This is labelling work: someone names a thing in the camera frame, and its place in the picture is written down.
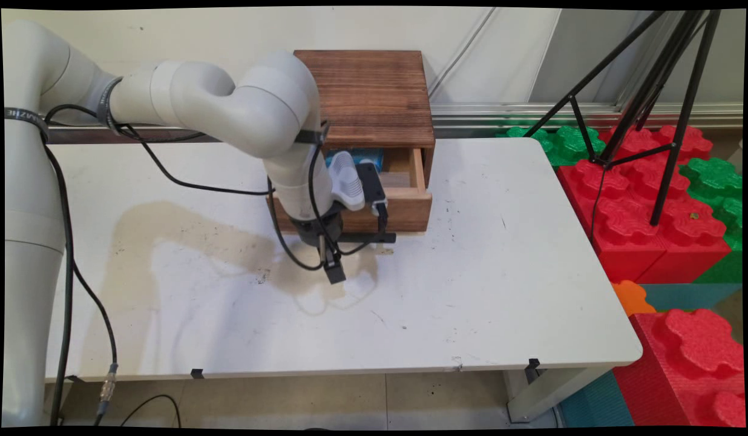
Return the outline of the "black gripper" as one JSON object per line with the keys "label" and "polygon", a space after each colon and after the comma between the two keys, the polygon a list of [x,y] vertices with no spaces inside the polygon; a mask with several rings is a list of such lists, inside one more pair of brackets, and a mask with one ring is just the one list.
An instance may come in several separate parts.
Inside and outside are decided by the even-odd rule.
{"label": "black gripper", "polygon": [[321,215],[321,220],[295,220],[289,218],[297,230],[300,240],[306,245],[319,248],[321,245],[321,264],[330,284],[346,281],[341,258],[343,254],[336,243],[343,234],[344,209],[341,202],[332,202],[332,207]]}

